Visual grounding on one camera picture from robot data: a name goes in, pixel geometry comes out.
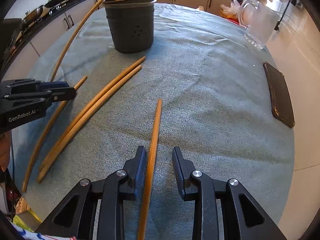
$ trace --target pot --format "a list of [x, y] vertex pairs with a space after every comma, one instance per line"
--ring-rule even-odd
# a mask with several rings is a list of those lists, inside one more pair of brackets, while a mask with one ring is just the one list
[[26, 29], [31, 23], [36, 21], [43, 13], [43, 5], [39, 6], [37, 9], [34, 9], [31, 13], [26, 12], [27, 16], [21, 22], [21, 29]]

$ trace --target metal screw cap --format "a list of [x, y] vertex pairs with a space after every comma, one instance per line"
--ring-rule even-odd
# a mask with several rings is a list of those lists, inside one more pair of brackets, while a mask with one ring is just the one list
[[119, 171], [117, 171], [117, 175], [119, 176], [119, 177], [123, 177], [124, 175], [126, 175], [126, 171], [125, 170], [119, 170]]
[[236, 179], [231, 179], [229, 180], [229, 183], [232, 185], [232, 186], [237, 186], [239, 184], [239, 181], [237, 181]]
[[87, 186], [89, 184], [89, 180], [88, 179], [82, 179], [81, 181], [80, 181], [80, 185], [81, 186]]
[[201, 171], [193, 171], [192, 175], [195, 177], [201, 177], [202, 176], [202, 172]]

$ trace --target tablecloth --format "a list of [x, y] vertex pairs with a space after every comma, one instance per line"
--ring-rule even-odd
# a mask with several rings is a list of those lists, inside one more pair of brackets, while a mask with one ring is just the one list
[[[171, 160], [174, 146], [210, 177], [237, 178], [278, 223], [292, 178], [294, 136], [271, 114], [262, 63], [275, 66], [272, 56], [247, 43], [244, 29], [207, 12], [155, 4], [154, 23], [153, 46], [135, 54], [115, 50], [104, 9], [85, 23], [56, 80], [75, 85], [84, 75], [88, 79], [41, 148], [24, 194], [27, 202], [44, 219], [80, 179], [103, 179], [134, 157], [138, 145], [148, 149], [156, 102], [162, 98], [146, 239], [191, 239], [194, 204], [178, 194]], [[49, 79], [74, 28], [40, 57], [30, 77]], [[39, 164], [68, 123], [143, 55], [143, 68], [89, 119], [44, 181], [36, 183]], [[56, 107], [54, 103], [46, 117], [12, 131], [20, 189], [35, 143]], [[140, 205], [141, 199], [124, 204], [126, 239], [136, 238]]]

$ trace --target person's arm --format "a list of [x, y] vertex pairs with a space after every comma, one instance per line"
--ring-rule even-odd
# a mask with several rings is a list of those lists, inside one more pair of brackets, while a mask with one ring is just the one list
[[10, 162], [11, 131], [0, 134], [0, 167], [3, 172]]

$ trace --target gray plastic container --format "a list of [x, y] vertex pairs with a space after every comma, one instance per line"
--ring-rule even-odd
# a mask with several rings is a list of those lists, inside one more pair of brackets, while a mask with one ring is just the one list
[[105, 0], [113, 44], [117, 51], [135, 53], [153, 44], [156, 0]]

